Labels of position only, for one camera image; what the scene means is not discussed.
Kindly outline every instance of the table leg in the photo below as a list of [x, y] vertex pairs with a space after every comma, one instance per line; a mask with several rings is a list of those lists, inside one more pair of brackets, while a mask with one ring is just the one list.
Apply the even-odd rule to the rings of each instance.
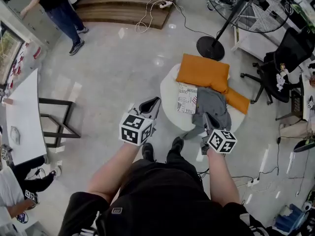
[[[75, 132], [71, 127], [69, 127], [68, 123], [71, 117], [71, 113], [73, 110], [74, 103], [72, 101], [66, 100], [56, 100], [56, 99], [48, 99], [48, 98], [39, 98], [38, 102], [40, 104], [52, 104], [52, 105], [65, 105], [67, 106], [67, 110], [63, 117], [63, 121], [59, 122], [54, 116], [48, 114], [40, 114], [41, 117], [49, 118], [54, 124], [58, 126], [57, 132], [43, 132], [44, 137], [55, 137], [55, 143], [49, 144], [46, 143], [48, 148], [58, 148], [61, 144], [61, 138], [80, 138], [81, 136]], [[63, 129], [67, 129], [70, 134], [64, 134]]]

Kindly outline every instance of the orange cushion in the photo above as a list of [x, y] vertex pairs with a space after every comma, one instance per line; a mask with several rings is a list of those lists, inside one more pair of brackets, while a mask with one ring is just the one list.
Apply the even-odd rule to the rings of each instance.
[[229, 68], [228, 64], [213, 59], [184, 54], [176, 81], [225, 92]]
[[234, 91], [232, 88], [228, 88], [228, 91], [224, 94], [226, 102], [233, 108], [241, 111], [243, 114], [247, 114], [248, 106], [250, 105], [250, 100]]

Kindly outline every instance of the hand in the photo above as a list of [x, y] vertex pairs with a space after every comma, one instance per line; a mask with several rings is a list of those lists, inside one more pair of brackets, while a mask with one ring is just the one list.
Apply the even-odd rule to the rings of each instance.
[[28, 11], [24, 8], [20, 13], [21, 18], [24, 19], [27, 13]]

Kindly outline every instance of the chair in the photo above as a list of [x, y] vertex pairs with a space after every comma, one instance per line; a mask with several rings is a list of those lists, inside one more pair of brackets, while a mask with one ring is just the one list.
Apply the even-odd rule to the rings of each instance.
[[284, 76], [285, 84], [279, 92], [277, 88], [276, 74], [280, 73], [280, 64], [284, 63], [286, 69], [292, 72], [299, 64], [311, 57], [314, 50], [314, 35], [303, 30], [298, 33], [294, 28], [289, 28], [276, 51], [266, 53], [264, 64], [260, 66], [253, 63], [253, 67], [257, 67], [257, 73], [260, 78], [247, 73], [241, 73], [241, 78], [248, 77], [260, 83], [260, 89], [255, 100], [251, 100], [251, 104], [258, 101], [262, 91], [266, 89], [269, 101], [267, 104], [273, 103], [272, 96], [279, 101], [289, 102], [290, 90], [293, 89], [288, 80], [288, 76]]

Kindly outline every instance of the fan base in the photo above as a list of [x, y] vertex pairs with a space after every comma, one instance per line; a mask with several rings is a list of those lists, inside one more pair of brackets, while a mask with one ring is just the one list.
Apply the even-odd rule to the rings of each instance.
[[197, 50], [203, 57], [219, 61], [224, 57], [225, 51], [219, 41], [212, 46], [215, 40], [215, 38], [209, 36], [201, 37], [197, 41]]

